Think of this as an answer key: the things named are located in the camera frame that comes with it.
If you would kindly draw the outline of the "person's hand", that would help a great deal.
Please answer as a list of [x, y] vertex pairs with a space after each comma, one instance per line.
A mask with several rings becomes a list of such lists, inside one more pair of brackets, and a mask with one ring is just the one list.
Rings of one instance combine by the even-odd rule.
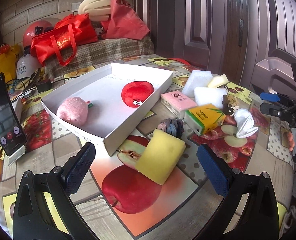
[[296, 143], [294, 141], [293, 134], [291, 133], [291, 131], [288, 131], [287, 138], [288, 138], [288, 142], [289, 142], [289, 150], [290, 150], [290, 152], [293, 152], [293, 149], [294, 149]]

